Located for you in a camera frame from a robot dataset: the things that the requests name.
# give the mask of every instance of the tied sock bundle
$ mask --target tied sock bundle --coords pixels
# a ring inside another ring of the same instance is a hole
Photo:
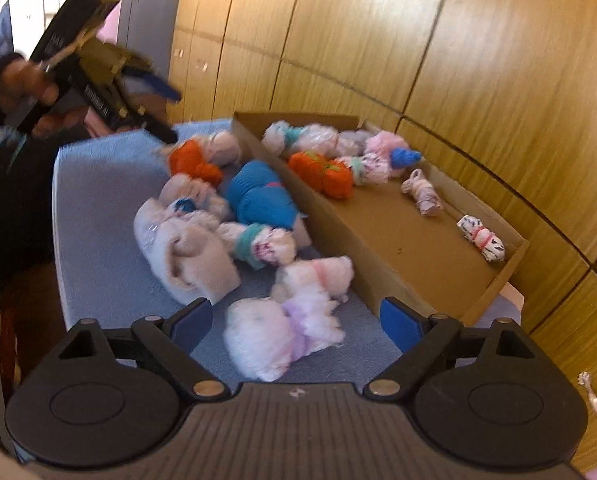
[[[190,178],[179,173],[171,177],[163,186],[159,200],[169,206],[181,198],[188,198],[196,209],[208,211],[223,222],[232,216],[227,200],[216,190],[200,178]]]
[[[422,158],[421,152],[409,150],[408,148],[395,148],[389,156],[389,162],[393,169],[404,170],[416,163]]]
[[[134,236],[152,273],[179,303],[205,297],[215,304],[241,284],[216,235],[190,219],[171,216],[154,199],[134,218]]]
[[[363,156],[342,156],[336,159],[352,172],[354,184],[386,184],[392,168],[386,158],[377,153],[368,153]]]
[[[296,242],[284,229],[262,224],[224,222],[216,230],[233,257],[262,269],[264,264],[289,265],[296,258]]]
[[[283,303],[306,287],[321,286],[331,298],[346,301],[354,269],[348,256],[298,260],[276,272],[271,296]]]
[[[309,124],[295,128],[285,121],[278,121],[265,130],[261,142],[277,156],[283,152],[291,155],[306,151],[325,156],[335,152],[338,137],[338,131],[331,126]]]
[[[203,211],[203,209],[196,209],[194,200],[190,198],[179,198],[172,202],[166,213],[168,218],[180,218],[188,224],[199,225],[211,232],[216,231],[220,225],[218,217],[208,211]]]
[[[316,287],[279,304],[246,299],[227,309],[224,340],[232,361],[250,379],[280,379],[291,363],[342,343],[345,333],[332,316],[337,303]]]
[[[227,189],[227,200],[241,224],[265,224],[292,230],[298,248],[311,245],[298,208],[280,177],[262,160],[251,160]]]
[[[344,164],[331,162],[316,152],[294,153],[288,167],[307,186],[332,198],[349,198],[354,192],[350,170]]]
[[[215,134],[196,134],[192,136],[203,153],[203,158],[210,164],[222,168],[233,164],[241,158],[241,147],[238,139],[228,130]]]
[[[223,180],[223,172],[214,164],[208,164],[196,140],[186,140],[174,146],[163,148],[167,156],[170,174],[184,173],[192,178],[200,178],[216,187]]]
[[[465,215],[456,224],[463,236],[479,248],[489,263],[505,259],[505,246],[502,240],[483,225],[475,216]]]
[[[366,130],[347,130],[339,134],[338,142],[331,158],[340,156],[359,156],[365,153],[367,140],[372,134]]]
[[[379,132],[375,136],[371,137],[367,140],[367,144],[365,146],[365,153],[376,153],[377,155],[390,160],[390,156],[392,155],[393,150],[396,148],[403,148],[405,150],[409,149],[409,144],[405,142],[405,139],[400,135],[394,134],[392,132]],[[399,177],[403,174],[402,169],[392,168],[391,177]]]
[[[423,216],[436,216],[443,210],[440,197],[434,186],[425,178],[422,170],[411,172],[409,179],[403,182],[401,192],[411,195],[416,200],[416,205]]]

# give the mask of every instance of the cardboard tray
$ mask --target cardboard tray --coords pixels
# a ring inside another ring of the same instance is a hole
[[[258,158],[280,174],[298,208],[308,215],[307,230],[326,256],[347,254],[354,262],[353,290],[378,313],[381,300],[394,296],[423,316],[443,312],[475,323],[517,268],[529,242],[494,210],[427,161],[425,176],[443,199],[445,210],[424,218],[400,191],[400,180],[384,186],[357,187],[348,200],[331,200],[313,191],[272,155],[260,140],[270,124],[285,120],[293,126],[321,123],[339,131],[358,128],[358,118],[301,113],[234,114],[232,131],[243,160]],[[375,129],[364,124],[366,129]],[[489,264],[463,238],[456,222],[464,214],[480,218],[505,244],[506,261]]]

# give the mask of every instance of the door handle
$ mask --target door handle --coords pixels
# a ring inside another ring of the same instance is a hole
[[[587,398],[589,399],[591,409],[597,413],[597,394],[591,387],[591,374],[589,372],[583,372],[579,374],[578,384],[587,390]]]

